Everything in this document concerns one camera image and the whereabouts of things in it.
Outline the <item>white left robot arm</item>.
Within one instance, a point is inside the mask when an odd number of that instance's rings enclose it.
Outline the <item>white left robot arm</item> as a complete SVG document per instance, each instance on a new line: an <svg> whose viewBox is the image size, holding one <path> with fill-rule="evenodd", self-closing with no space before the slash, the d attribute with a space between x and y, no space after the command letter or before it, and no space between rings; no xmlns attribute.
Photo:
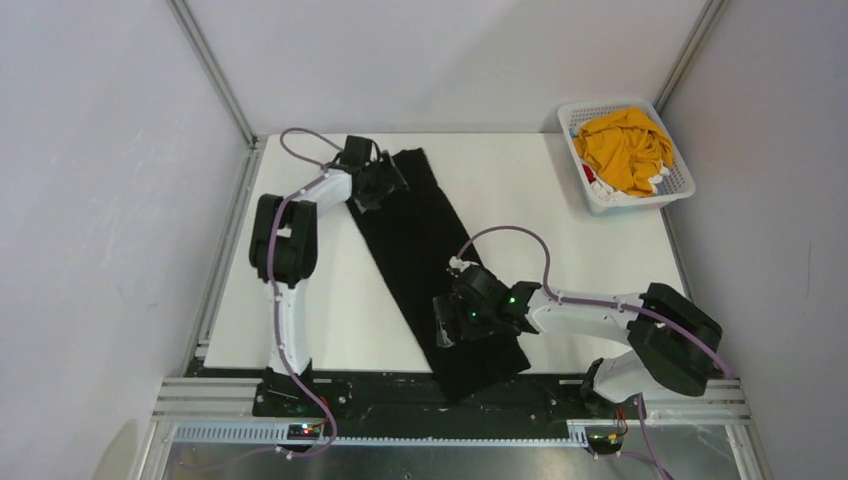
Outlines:
<svg viewBox="0 0 848 480"><path fill-rule="evenodd" d="M349 135L317 177L256 204L249 263L269 290L271 353L257 388L256 416L302 416L326 403L315 394L307 337L308 282L318 260L318 221L338 204L376 210L408 187L391 155L372 139Z"/></svg>

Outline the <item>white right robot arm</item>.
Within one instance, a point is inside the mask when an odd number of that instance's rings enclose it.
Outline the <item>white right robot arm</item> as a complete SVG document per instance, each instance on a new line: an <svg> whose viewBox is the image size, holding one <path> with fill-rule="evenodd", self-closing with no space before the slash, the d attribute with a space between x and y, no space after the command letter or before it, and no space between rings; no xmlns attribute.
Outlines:
<svg viewBox="0 0 848 480"><path fill-rule="evenodd" d="M648 392L700 397L718 365L722 327L666 284L636 294L579 296L531 281L508 286L474 263L452 273L449 292L433 299L442 348L496 334L552 333L628 346L619 356L594 361L585 374L581 404L594 417Z"/></svg>

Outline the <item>black t shirt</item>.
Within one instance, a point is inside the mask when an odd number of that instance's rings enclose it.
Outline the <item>black t shirt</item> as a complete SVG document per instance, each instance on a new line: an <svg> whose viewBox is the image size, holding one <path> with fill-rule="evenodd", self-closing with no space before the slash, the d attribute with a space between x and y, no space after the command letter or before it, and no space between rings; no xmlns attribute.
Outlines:
<svg viewBox="0 0 848 480"><path fill-rule="evenodd" d="M449 293L448 262L469 234L423 149L402 150L393 160L407 190L391 194L377 210L360 211L354 202L347 208L434 380L455 403L528 370L530 361L510 334L438 346L433 300Z"/></svg>

